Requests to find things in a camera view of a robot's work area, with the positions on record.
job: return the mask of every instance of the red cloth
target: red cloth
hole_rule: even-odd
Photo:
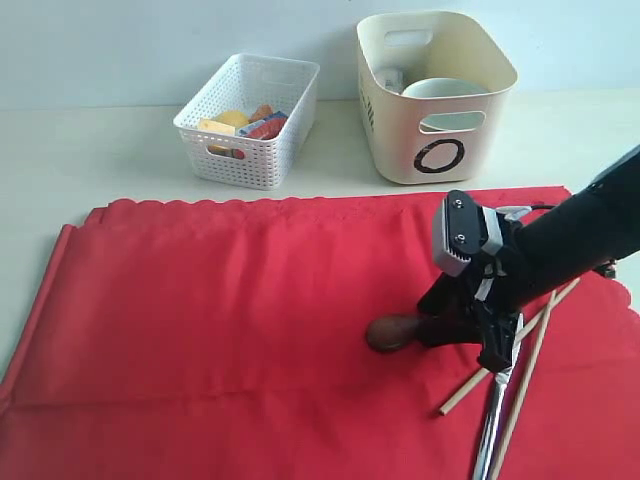
[[[441,199],[121,200],[66,226],[0,387],[0,478],[466,478],[488,381],[434,412],[479,347],[363,340],[436,278]],[[590,274],[555,310],[502,478],[640,478],[629,302]]]

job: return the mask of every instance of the white cup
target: white cup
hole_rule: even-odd
[[[442,98],[480,95],[489,91],[475,83],[458,78],[426,78],[412,83],[402,92],[403,97]],[[427,130],[471,130],[478,128],[484,121],[482,112],[433,114],[420,122]]]

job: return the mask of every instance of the white table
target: white table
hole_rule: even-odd
[[[583,188],[640,143],[640,89],[514,93],[482,173],[457,184],[399,186],[376,172],[355,101],[320,102],[278,190],[194,177],[171,120],[177,107],[0,112],[0,374],[64,223],[135,200],[357,196],[518,186]],[[640,255],[620,265],[640,306]]]

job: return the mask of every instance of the wooden stick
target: wooden stick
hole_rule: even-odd
[[[576,278],[574,281],[572,281],[569,285],[567,285],[564,290],[562,290],[556,297],[555,297],[555,301],[553,302],[553,304],[551,303],[551,300],[549,300],[549,303],[547,303],[547,305],[545,306],[545,308],[543,308],[542,310],[540,310],[535,317],[533,317],[531,320],[529,320],[526,325],[522,328],[522,330],[520,330],[518,332],[518,334],[516,335],[515,338],[515,343],[521,342],[522,339],[524,337],[526,337],[527,335],[529,335],[529,333],[531,333],[531,331],[535,328],[535,326],[538,324],[538,322],[540,321],[540,319],[542,318],[542,316],[544,315],[544,313],[546,312],[546,309],[549,305],[551,305],[551,309],[553,309],[556,305],[558,305],[560,302],[562,302],[562,300],[565,299],[565,297],[567,295],[569,295],[571,293],[571,291],[576,287],[576,285],[578,284],[578,282],[580,281],[580,278]],[[462,385],[462,387],[460,387],[458,389],[458,391],[456,391],[451,398],[449,398],[449,400],[447,400],[441,407],[440,407],[440,415],[446,415],[447,413],[449,413],[453,407],[455,407],[460,400],[462,400],[464,397],[466,397],[469,392],[471,390],[474,389],[474,387],[480,383],[480,381],[487,376],[487,374],[489,373],[489,370],[487,370],[486,368],[481,368],[480,370],[478,370],[476,373],[473,374],[473,376],[467,380],[465,382],[464,385]]]
[[[553,310],[553,302],[555,301],[555,298],[556,291],[554,290],[553,293],[551,293],[549,304],[544,310],[540,328],[538,329],[538,336],[536,337],[536,343],[534,343],[533,345],[531,356],[527,361],[527,366],[522,376],[522,380],[520,381],[520,386],[518,387],[518,393],[516,394],[516,398],[511,407],[511,412],[509,413],[509,418],[507,419],[507,424],[504,428],[504,433],[502,434],[502,440],[500,441],[500,447],[496,452],[495,463],[491,467],[491,480],[496,480],[498,478],[498,475],[500,474],[500,468],[502,468],[502,463],[504,462],[504,457],[507,453],[507,449],[509,448],[509,442],[511,441],[513,430],[516,428],[516,422],[518,421],[518,416],[520,415],[520,410],[522,409],[522,404],[524,403],[524,397],[527,394],[527,388],[529,387],[529,382],[531,381],[531,375],[533,375],[533,370],[536,367],[536,361],[538,360],[538,355],[540,354],[540,348],[542,347],[544,334],[546,333],[547,326],[549,325],[549,319],[551,318],[551,310]]]

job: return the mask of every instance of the white plastic basket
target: white plastic basket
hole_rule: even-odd
[[[358,47],[362,122],[378,171],[405,184],[472,177],[487,156],[506,94],[517,80],[491,37],[475,20],[458,13],[393,13],[362,20]],[[376,82],[375,72],[385,68],[402,70],[407,84],[458,78],[489,93],[403,97]],[[420,127],[429,115],[462,112],[482,112],[482,125],[458,131]]]
[[[175,117],[194,173],[207,180],[271,190],[287,175],[315,116],[316,79],[320,66],[311,62],[257,55],[234,55]],[[289,115],[272,140],[254,140],[196,129],[201,118],[225,110],[250,115],[259,105]],[[241,150],[242,160],[214,155],[209,145]]]

